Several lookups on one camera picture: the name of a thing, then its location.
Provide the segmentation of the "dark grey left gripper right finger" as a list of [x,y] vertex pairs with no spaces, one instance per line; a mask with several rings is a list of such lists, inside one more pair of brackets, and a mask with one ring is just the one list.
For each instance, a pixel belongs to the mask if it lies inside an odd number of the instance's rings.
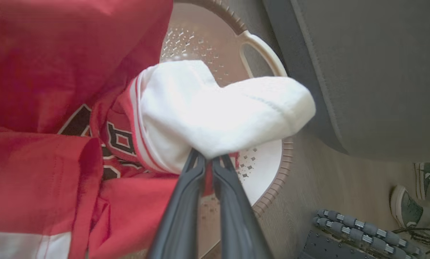
[[213,188],[220,202],[222,259],[272,259],[254,210],[228,154],[212,160]]

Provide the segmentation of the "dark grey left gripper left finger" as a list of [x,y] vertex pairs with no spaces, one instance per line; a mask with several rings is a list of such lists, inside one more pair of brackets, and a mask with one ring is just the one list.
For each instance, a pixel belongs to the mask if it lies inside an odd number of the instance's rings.
[[204,156],[192,149],[148,249],[148,259],[197,259],[198,207],[205,191],[205,164]]

